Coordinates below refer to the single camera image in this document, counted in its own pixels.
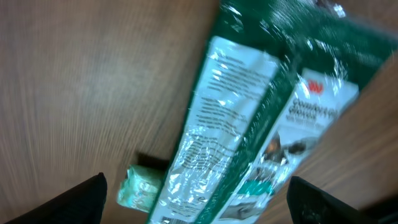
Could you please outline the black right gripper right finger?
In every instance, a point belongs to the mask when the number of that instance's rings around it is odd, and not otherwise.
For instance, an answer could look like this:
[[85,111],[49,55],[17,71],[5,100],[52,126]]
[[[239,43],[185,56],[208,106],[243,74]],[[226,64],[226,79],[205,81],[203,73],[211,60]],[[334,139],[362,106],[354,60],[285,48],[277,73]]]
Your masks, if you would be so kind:
[[294,224],[379,223],[298,176],[289,182],[287,203]]

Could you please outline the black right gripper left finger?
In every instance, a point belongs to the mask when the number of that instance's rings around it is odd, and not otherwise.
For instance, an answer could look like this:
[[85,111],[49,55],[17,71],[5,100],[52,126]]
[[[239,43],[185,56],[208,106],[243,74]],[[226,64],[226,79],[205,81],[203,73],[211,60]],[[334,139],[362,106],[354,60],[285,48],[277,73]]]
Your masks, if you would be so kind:
[[100,172],[6,224],[100,224],[107,189]]

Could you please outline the light blue tissue packet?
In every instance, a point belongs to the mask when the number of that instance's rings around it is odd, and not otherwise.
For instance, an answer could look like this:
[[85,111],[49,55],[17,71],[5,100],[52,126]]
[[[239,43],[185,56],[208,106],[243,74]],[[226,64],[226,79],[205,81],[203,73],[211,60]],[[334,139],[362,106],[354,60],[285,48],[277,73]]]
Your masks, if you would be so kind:
[[119,205],[149,213],[161,188],[164,172],[131,165],[121,182],[116,201]]

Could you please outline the green snack bag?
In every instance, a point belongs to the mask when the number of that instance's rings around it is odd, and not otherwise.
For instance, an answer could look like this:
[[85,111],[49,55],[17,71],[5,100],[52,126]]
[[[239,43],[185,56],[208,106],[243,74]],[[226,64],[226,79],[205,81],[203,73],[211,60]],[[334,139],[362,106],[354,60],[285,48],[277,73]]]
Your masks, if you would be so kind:
[[256,222],[396,49],[313,1],[221,1],[148,222]]

